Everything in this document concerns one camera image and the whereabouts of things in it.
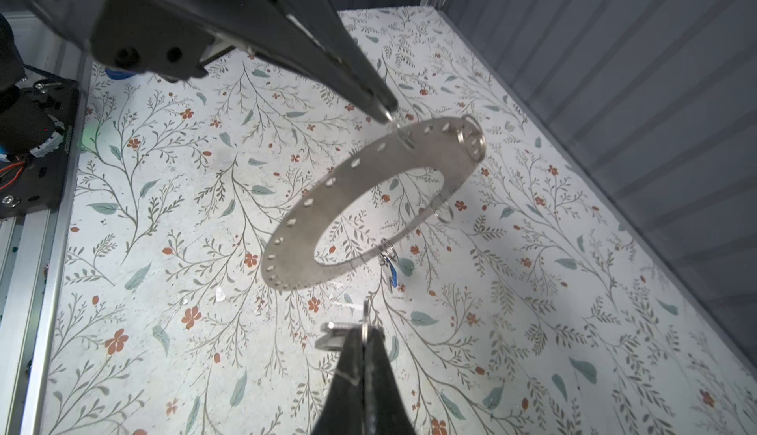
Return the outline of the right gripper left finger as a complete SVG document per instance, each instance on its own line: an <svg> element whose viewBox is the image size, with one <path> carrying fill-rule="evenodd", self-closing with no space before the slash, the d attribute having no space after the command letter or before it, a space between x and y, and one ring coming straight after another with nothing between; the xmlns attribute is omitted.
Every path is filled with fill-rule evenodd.
<svg viewBox="0 0 757 435"><path fill-rule="evenodd" d="M364 433L364 356L359 333L349 333L311 434Z"/></svg>

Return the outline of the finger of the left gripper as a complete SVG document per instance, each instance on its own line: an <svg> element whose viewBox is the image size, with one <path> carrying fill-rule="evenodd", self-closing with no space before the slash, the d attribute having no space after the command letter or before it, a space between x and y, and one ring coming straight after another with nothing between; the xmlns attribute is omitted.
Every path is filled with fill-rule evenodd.
<svg viewBox="0 0 757 435"><path fill-rule="evenodd" d="M330 0L265 0L250 47L263 60L315 80L366 113L393 113L394 93L350 36Z"/></svg>

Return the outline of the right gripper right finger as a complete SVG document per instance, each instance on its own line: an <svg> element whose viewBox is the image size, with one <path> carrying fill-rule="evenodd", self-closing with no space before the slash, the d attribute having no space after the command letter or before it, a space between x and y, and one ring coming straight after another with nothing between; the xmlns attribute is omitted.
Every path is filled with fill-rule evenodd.
<svg viewBox="0 0 757 435"><path fill-rule="evenodd" d="M368 330L363 356L364 433L415 435L384 347L384 337L377 328Z"/></svg>

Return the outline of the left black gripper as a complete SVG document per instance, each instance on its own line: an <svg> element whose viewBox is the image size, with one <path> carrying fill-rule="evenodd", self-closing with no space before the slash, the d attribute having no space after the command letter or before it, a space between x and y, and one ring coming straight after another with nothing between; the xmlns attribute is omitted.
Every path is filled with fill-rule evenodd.
<svg viewBox="0 0 757 435"><path fill-rule="evenodd" d="M1 5L29 9L109 68L167 80L204 78L209 64L233 50L232 41L390 123L390 89L329 0L1 0Z"/></svg>

